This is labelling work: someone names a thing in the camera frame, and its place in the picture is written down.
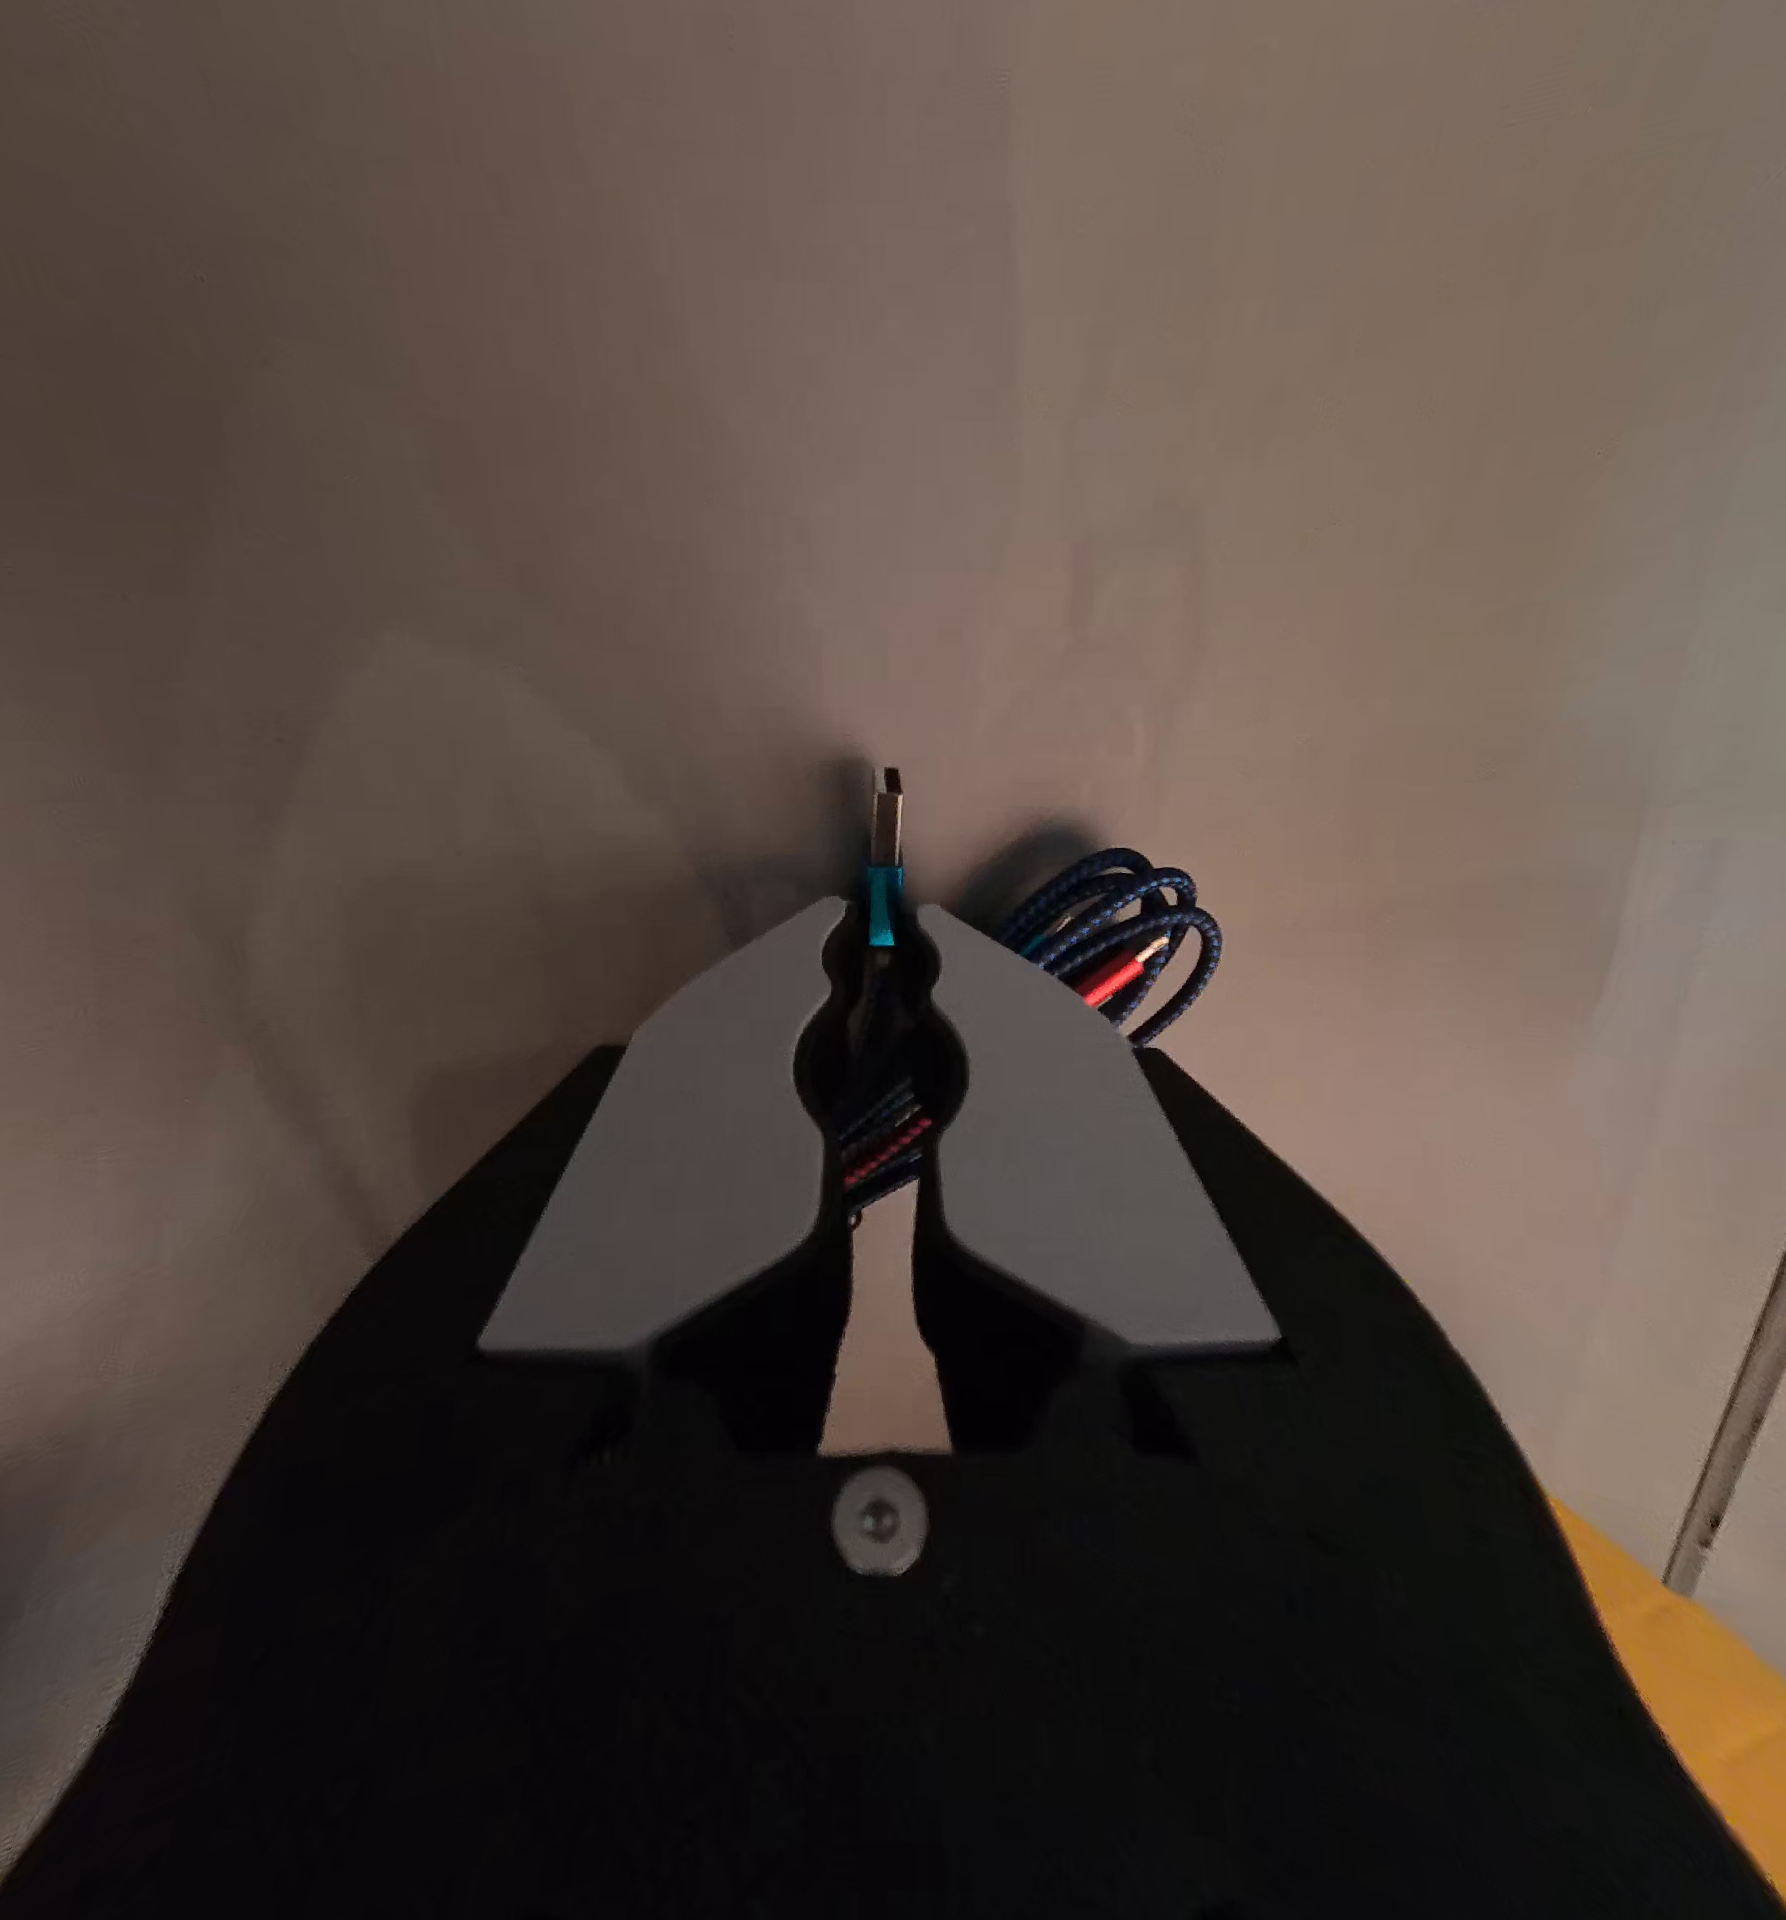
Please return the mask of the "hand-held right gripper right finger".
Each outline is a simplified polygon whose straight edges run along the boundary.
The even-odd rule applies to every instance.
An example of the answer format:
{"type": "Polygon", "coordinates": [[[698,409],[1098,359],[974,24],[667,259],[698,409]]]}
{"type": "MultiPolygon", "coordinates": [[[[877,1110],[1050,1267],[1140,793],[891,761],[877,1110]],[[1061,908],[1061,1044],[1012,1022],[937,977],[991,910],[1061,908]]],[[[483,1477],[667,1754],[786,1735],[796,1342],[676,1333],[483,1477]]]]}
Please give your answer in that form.
{"type": "Polygon", "coordinates": [[[931,1006],[965,1094],[937,1145],[938,1209],[971,1257],[1140,1355],[1281,1342],[1135,1049],[1069,986],[942,905],[931,1006]]]}

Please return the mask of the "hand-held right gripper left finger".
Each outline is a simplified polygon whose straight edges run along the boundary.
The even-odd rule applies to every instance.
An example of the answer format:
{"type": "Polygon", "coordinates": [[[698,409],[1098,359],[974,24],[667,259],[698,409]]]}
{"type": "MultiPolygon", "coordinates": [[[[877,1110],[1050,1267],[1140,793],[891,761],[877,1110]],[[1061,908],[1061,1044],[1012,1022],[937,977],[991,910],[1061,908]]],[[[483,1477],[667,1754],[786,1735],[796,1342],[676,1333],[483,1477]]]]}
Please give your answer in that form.
{"type": "Polygon", "coordinates": [[[483,1357],[643,1357],[808,1242],[825,1143],[795,1065],[845,915],[814,899],[640,1022],[480,1332],[483,1357]]]}

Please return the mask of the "yellow plastic bin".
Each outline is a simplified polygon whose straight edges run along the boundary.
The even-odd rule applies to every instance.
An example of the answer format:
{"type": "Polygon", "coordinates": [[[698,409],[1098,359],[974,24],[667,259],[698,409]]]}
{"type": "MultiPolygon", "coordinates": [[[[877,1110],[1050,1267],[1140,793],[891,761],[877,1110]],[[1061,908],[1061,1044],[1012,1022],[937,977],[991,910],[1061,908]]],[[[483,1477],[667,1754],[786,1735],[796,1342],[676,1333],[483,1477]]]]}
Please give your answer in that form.
{"type": "Polygon", "coordinates": [[[1650,1717],[1786,1904],[1786,1679],[1606,1534],[1554,1512],[1650,1717]]]}

